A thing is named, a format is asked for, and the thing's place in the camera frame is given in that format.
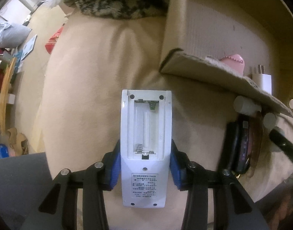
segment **beige fabric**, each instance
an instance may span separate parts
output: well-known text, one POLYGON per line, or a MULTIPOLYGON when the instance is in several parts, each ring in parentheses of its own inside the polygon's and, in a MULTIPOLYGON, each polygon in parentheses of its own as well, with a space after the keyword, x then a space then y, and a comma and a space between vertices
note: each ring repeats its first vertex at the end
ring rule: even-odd
MULTIPOLYGON (((160 74, 164 28, 165 18, 117 21, 79 12, 69 18, 49 60, 43 91, 43 139, 53 177, 63 168, 85 169, 112 151, 120 132, 122 89, 171 90, 176 145, 191 160, 216 169, 226 124, 237 117, 236 94, 160 74)), ((263 161, 272 170, 282 160, 273 154, 263 161)), ((293 171, 283 161, 275 175, 257 176, 254 200, 269 192, 264 183, 279 184, 293 171)), ((181 227, 187 193, 179 192, 169 177, 163 209, 123 207, 120 183, 104 196, 110 229, 172 230, 181 227)), ((212 221, 211 193, 209 200, 212 221)))
POLYGON ((32 52, 24 59, 21 71, 12 85, 12 93, 16 95, 15 104, 9 108, 10 126, 16 127, 18 132, 23 133, 27 139, 29 153, 41 152, 41 100, 45 80, 46 66, 50 55, 44 45, 50 37, 68 19, 65 14, 56 6, 49 9, 40 6, 32 15, 29 28, 32 29, 25 43, 37 35, 32 52))

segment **wooden chair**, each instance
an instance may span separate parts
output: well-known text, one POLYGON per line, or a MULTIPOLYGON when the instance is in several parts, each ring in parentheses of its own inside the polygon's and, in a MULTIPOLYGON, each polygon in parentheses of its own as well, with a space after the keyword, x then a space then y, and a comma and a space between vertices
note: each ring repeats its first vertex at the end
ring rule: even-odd
POLYGON ((2 88, 0 91, 0 133, 2 136, 6 133, 6 105, 9 100, 8 91, 10 86, 10 80, 12 78, 14 67, 16 65, 16 60, 17 58, 13 57, 10 63, 7 65, 2 88))

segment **white power plug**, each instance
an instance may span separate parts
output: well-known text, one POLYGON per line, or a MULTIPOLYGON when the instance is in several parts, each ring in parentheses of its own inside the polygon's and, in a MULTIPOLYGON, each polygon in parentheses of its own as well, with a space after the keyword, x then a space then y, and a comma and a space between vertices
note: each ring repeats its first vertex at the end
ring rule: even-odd
POLYGON ((265 74, 264 66, 258 65, 258 73, 252 74, 252 80, 265 92, 272 94, 271 75, 265 74))
POLYGON ((122 91, 121 181, 124 206, 165 206, 171 134, 171 91, 122 91))

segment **black clamp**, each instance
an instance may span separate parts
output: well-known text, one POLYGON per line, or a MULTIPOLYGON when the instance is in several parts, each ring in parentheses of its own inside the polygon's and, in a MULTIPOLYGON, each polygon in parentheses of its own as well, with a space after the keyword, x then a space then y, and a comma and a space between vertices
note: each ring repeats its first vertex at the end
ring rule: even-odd
MULTIPOLYGON (((83 192, 84 230, 109 230, 103 191, 111 191, 121 170, 120 141, 113 152, 86 170, 63 169, 49 193, 29 214, 21 230, 76 230, 77 190, 83 192)), ((268 226, 237 179, 228 170, 214 172, 189 160, 174 141, 170 169, 179 190, 188 190, 182 230, 206 230, 208 188, 214 192, 215 230, 266 230, 268 226)))

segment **cardboard box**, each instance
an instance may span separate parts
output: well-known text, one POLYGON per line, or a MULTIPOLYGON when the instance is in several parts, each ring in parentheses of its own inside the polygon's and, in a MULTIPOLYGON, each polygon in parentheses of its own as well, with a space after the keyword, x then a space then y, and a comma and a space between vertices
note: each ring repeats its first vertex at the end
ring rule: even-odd
POLYGON ((293 15, 282 0, 170 0, 162 73, 220 85, 293 117, 293 15), (240 54, 244 76, 218 59, 240 54), (249 78, 264 65, 272 94, 249 78))

